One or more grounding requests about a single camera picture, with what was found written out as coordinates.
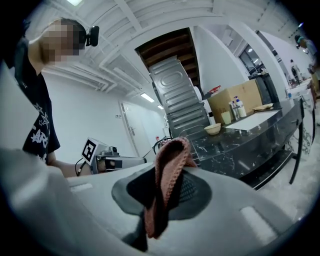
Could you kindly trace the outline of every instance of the white door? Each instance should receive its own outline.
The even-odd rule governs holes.
[[[145,128],[142,124],[137,106],[129,103],[121,103],[122,111],[124,111],[124,120],[129,130],[133,145],[139,157],[144,157],[152,148],[148,140]]]

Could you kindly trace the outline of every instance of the small box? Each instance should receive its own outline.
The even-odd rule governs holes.
[[[231,111],[229,102],[235,101],[235,96],[238,96],[238,99],[243,102],[247,114],[252,112],[253,108],[262,105],[261,96],[255,79],[226,88],[208,99],[216,123],[224,124],[221,113]]]

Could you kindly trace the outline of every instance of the black counter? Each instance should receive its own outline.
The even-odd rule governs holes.
[[[217,135],[204,130],[188,135],[200,168],[239,179],[280,151],[302,122],[302,113],[296,99],[273,107],[279,111],[250,130],[222,127]]]

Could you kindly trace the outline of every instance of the person in background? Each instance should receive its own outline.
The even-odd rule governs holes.
[[[315,44],[309,40],[306,39],[303,36],[300,36],[298,34],[295,35],[294,37],[296,43],[298,44],[298,46],[304,48],[304,49],[308,49],[309,51],[309,56],[312,59],[312,63],[311,63],[311,67],[309,69],[310,73],[315,73],[316,78],[318,79],[319,83],[320,83],[320,55],[319,52],[315,46]]]
[[[294,76],[294,79],[297,81],[297,83],[300,85],[300,80],[302,79],[301,78],[301,75],[300,75],[300,69],[298,68],[298,66],[294,63],[294,60],[291,59],[290,60],[290,67],[291,67],[291,71],[292,71],[292,74]]]
[[[23,35],[29,24],[23,23]],[[60,143],[55,132],[51,100],[41,71],[45,66],[68,61],[70,56],[79,55],[85,48],[86,40],[86,30],[79,22],[59,18],[51,22],[34,40],[28,41],[23,36],[16,45],[13,58],[6,61],[9,68],[14,67],[14,77],[21,90],[39,112],[23,150],[37,156],[48,166],[60,168],[65,177],[76,175],[75,165],[56,159],[55,151]],[[81,174],[90,174],[89,166],[85,167]],[[99,163],[99,171],[105,169],[104,163]]]

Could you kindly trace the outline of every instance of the floor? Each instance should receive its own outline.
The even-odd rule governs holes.
[[[320,101],[315,110],[320,122]],[[258,192],[276,203],[294,222],[306,215],[320,189],[320,126],[316,125],[315,138],[308,161],[301,161],[295,180],[289,184],[295,160],[287,165]]]

